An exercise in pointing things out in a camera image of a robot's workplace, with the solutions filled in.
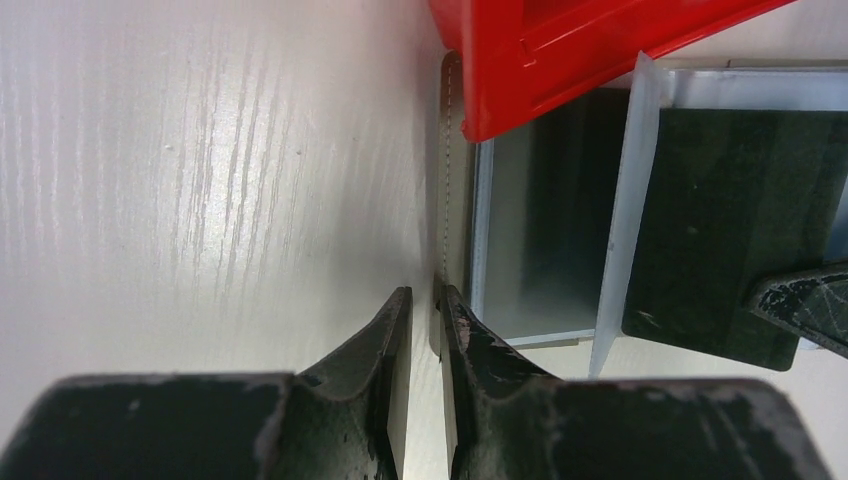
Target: red plastic housing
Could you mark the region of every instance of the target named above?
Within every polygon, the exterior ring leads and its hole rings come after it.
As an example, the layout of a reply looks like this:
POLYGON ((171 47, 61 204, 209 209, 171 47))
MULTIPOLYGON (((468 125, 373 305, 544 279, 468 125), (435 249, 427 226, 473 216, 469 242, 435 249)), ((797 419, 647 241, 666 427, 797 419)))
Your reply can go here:
POLYGON ((656 58, 793 0, 430 0, 462 56, 463 132, 480 142, 656 58))

